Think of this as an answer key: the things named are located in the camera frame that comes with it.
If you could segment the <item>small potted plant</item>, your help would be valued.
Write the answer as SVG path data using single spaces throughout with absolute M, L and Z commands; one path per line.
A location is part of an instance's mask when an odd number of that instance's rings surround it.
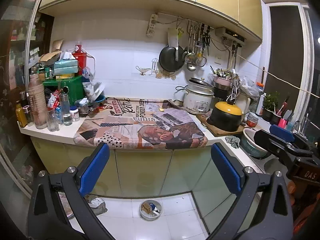
M 276 112 L 278 107 L 278 97 L 279 93 L 277 91 L 265 95 L 262 118 L 267 122 L 271 120 L 272 116 Z

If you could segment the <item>white bowl in sink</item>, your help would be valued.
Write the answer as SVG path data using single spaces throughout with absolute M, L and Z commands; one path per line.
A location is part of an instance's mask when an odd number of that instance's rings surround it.
M 267 157 L 268 152 L 254 142 L 256 131 L 251 128 L 244 128 L 240 139 L 240 147 L 255 159 Z

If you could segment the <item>grey dish cloth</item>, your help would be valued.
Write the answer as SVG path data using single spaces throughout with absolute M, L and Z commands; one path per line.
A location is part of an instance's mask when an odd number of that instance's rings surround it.
M 228 144 L 230 144 L 233 148 L 239 148 L 240 146 L 240 139 L 233 135 L 229 135 L 225 137 L 225 140 Z

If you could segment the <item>black pot yellow lid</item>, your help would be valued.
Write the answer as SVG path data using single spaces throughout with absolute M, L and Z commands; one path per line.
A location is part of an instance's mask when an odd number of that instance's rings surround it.
M 241 124 L 242 110 L 232 103 L 217 102 L 207 123 L 227 132 L 236 132 Z

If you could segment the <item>clear glass bottle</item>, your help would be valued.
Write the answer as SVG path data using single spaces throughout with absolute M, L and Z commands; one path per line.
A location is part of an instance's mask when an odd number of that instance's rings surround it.
M 72 124 L 72 116 L 70 113 L 70 104 L 68 95 L 65 93 L 61 93 L 59 95 L 61 114 L 62 114 L 62 122 L 65 126 L 69 126 Z

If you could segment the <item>printed newspaper table mat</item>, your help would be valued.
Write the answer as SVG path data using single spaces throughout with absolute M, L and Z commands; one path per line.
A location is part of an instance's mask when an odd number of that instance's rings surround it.
M 86 116 L 76 132 L 77 145 L 114 149 L 189 149 L 208 139 L 189 113 L 168 100 L 107 98 Z

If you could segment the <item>white medicine jar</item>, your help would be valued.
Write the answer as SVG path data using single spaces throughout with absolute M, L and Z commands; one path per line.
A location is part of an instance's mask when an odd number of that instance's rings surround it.
M 70 107 L 70 114 L 73 122 L 77 122 L 80 120 L 79 110 L 76 106 Z

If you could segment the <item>wooden cutting board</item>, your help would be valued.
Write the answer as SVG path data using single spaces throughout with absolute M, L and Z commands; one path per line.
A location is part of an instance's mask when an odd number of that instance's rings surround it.
M 196 118 L 201 122 L 202 126 L 206 129 L 208 129 L 213 136 L 215 137 L 223 137 L 223 136 L 229 136 L 229 135 L 241 135 L 243 130 L 244 130 L 244 126 L 240 125 L 239 128 L 235 131 L 235 132 L 228 132 L 228 131 L 224 131 L 222 129 L 219 129 L 213 125 L 210 125 L 207 123 L 207 117 L 205 115 L 196 115 Z

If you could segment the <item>pink utensil holder pot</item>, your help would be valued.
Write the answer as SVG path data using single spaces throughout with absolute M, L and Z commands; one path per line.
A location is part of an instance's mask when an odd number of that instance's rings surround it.
M 224 79 L 224 78 L 218 77 L 218 76 L 214 77 L 213 81 L 215 83 L 217 83 L 217 84 L 220 84 L 220 85 L 223 85 L 223 86 L 227 86 L 227 87 L 229 87 L 231 85 L 231 83 L 232 83 L 231 80 Z

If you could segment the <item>yellow oil bottle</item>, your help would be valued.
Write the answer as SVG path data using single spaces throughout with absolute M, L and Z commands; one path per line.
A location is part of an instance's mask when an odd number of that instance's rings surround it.
M 27 121 L 27 119 L 25 117 L 23 108 L 22 108 L 21 103 L 19 101 L 16 101 L 15 113 L 16 113 L 16 116 L 17 116 L 17 121 L 19 123 L 19 126 L 21 128 L 24 128 L 25 126 L 27 126 L 28 121 Z

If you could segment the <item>green storage box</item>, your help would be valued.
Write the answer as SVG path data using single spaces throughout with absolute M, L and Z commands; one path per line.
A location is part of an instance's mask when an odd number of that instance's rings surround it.
M 77 100 L 85 97 L 84 88 L 82 85 L 82 76 L 76 76 L 70 79 L 50 79 L 43 82 L 45 88 L 51 92 L 62 90 L 69 97 L 70 105 L 74 105 Z

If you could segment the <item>ribbed brown plastic bottle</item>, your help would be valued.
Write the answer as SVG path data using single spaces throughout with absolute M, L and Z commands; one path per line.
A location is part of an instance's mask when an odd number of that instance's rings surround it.
M 48 113 L 43 82 L 38 74 L 30 75 L 28 93 L 35 126 L 37 129 L 44 129 L 47 127 Z

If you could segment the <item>hanging metal ladle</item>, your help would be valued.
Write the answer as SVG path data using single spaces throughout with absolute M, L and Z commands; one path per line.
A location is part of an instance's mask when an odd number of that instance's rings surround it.
M 188 70 L 191 72 L 196 70 L 195 67 L 195 53 L 194 53 L 194 26 L 190 24 L 190 38 L 188 44 L 188 53 L 185 56 L 185 63 L 187 64 Z

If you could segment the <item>red canister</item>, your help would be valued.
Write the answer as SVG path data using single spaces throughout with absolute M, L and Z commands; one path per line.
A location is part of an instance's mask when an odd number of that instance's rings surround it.
M 82 50 L 81 44 L 76 44 L 72 55 L 78 61 L 78 75 L 82 75 L 84 68 L 87 67 L 87 53 Z

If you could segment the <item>black hanging wok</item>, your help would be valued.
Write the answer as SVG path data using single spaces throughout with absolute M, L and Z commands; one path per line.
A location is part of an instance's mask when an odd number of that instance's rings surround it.
M 176 49 L 174 47 L 166 46 L 159 54 L 159 63 L 161 67 L 167 72 L 176 72 L 180 70 L 184 65 L 182 55 L 184 50 L 182 47 L 178 47 L 178 61 L 176 61 Z

